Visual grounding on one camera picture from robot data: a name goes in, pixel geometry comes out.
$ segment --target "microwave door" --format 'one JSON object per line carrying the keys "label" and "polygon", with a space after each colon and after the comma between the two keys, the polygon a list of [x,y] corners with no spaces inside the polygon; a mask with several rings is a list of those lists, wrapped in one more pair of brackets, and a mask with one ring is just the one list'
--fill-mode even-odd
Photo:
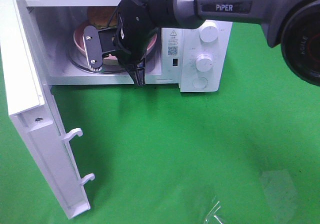
{"label": "microwave door", "polygon": [[69,141],[80,128],[65,132],[56,102],[36,68],[22,0],[0,0],[0,49],[9,117],[68,218],[88,209],[84,184],[94,175],[80,177]]}

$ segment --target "white microwave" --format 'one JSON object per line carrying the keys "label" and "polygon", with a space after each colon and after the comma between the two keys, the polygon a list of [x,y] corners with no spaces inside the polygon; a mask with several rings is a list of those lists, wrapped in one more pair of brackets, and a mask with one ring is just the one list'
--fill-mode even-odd
{"label": "white microwave", "polygon": [[[120,0],[0,0],[0,47],[9,116],[68,218],[90,209],[53,85],[133,84],[116,60],[92,73],[77,41],[91,7]],[[232,28],[206,21],[199,29],[161,29],[147,55],[147,84],[177,84],[181,92],[217,91]]]}

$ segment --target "robotic arm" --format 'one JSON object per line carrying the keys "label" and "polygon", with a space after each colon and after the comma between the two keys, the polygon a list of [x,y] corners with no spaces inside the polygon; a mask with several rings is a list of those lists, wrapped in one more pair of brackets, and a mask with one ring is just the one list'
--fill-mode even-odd
{"label": "robotic arm", "polygon": [[103,57],[114,55],[142,86],[147,46],[158,28],[196,29],[219,20],[260,24],[271,48],[281,44],[291,70],[320,86],[320,0],[122,0],[117,15],[116,28],[84,31],[95,71]]}

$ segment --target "control knob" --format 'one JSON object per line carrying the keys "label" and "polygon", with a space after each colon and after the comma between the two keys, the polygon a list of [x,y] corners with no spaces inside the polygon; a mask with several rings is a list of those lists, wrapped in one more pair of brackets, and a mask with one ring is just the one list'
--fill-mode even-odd
{"label": "control knob", "polygon": [[211,43],[218,38],[218,27],[215,22],[206,21],[199,28],[200,39],[205,43]]}
{"label": "control knob", "polygon": [[212,55],[202,54],[196,58],[195,66],[200,72],[209,71],[214,65]]}

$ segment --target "green surface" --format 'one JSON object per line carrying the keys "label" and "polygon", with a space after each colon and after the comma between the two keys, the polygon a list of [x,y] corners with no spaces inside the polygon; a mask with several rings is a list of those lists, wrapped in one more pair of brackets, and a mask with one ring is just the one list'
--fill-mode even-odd
{"label": "green surface", "polygon": [[[220,90],[59,86],[92,209],[67,220],[9,118],[0,79],[0,223],[320,223],[320,88],[234,24]],[[218,223],[209,219],[208,223]]]}

